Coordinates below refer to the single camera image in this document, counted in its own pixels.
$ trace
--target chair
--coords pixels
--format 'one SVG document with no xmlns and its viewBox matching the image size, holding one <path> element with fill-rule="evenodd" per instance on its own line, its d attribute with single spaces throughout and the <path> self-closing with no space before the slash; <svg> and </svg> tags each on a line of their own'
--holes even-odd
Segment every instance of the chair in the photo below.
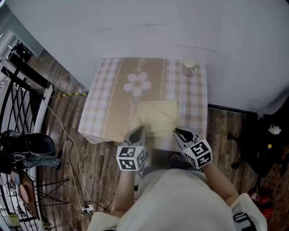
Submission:
<svg viewBox="0 0 289 231">
<path fill-rule="evenodd" d="M 278 126 L 279 134 L 272 134 L 268 129 Z M 285 159 L 279 158 L 282 148 L 289 144 L 289 97 L 281 108 L 274 114 L 264 114 L 258 120 L 255 116 L 247 116 L 245 125 L 239 138 L 232 134 L 228 139 L 236 140 L 241 145 L 241 157 L 231 165 L 233 169 L 240 167 L 247 161 L 250 167 L 258 174 L 258 178 L 266 177 L 274 163 L 282 165 L 280 176 L 287 171 L 289 153 Z"/>
</svg>

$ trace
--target table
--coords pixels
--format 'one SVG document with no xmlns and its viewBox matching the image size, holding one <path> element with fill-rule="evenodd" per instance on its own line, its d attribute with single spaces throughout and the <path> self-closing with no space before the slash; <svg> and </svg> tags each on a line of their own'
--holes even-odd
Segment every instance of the table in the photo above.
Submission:
<svg viewBox="0 0 289 231">
<path fill-rule="evenodd" d="M 104 59 L 85 102 L 78 131 L 92 144 L 109 140 L 122 142 L 139 102 L 177 100 L 180 124 L 196 129 L 205 138 L 205 65 L 196 63 L 192 77 L 181 73 L 181 65 L 182 60 L 173 59 Z M 180 151 L 172 135 L 148 137 L 147 146 Z"/>
</svg>

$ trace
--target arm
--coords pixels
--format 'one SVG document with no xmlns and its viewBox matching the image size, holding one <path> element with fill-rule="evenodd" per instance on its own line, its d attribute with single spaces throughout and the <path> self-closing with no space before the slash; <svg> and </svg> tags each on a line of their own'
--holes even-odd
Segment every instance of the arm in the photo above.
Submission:
<svg viewBox="0 0 289 231">
<path fill-rule="evenodd" d="M 208 179 L 211 189 L 218 194 L 228 206 L 231 206 L 239 196 L 234 185 L 220 172 L 213 162 L 205 165 L 202 170 Z"/>
<path fill-rule="evenodd" d="M 112 202 L 111 215 L 121 218 L 134 204 L 135 173 L 122 171 L 117 191 Z"/>
</svg>

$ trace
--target white flower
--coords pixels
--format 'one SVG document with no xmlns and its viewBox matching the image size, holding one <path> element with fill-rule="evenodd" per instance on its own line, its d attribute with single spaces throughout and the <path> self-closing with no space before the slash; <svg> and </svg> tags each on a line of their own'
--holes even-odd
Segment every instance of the white flower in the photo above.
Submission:
<svg viewBox="0 0 289 231">
<path fill-rule="evenodd" d="M 148 74 L 146 74 L 145 72 L 140 73 L 138 77 L 136 76 L 136 74 L 129 74 L 127 79 L 128 81 L 130 81 L 130 83 L 125 84 L 123 86 L 123 89 L 126 92 L 132 91 L 132 94 L 135 97 L 138 97 L 142 94 L 143 90 L 150 89 L 150 87 L 152 86 L 150 81 L 146 81 L 147 77 Z"/>
</svg>

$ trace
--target white shirt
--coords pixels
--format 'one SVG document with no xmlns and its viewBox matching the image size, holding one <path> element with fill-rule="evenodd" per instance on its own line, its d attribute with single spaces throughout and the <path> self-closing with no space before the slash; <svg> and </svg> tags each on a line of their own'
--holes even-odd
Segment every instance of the white shirt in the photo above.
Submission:
<svg viewBox="0 0 289 231">
<path fill-rule="evenodd" d="M 96 212 L 88 231 L 234 231 L 236 206 L 258 231 L 267 230 L 264 216 L 247 194 L 229 207 L 209 188 L 202 172 L 159 170 L 141 181 L 138 200 L 122 218 Z"/>
</svg>

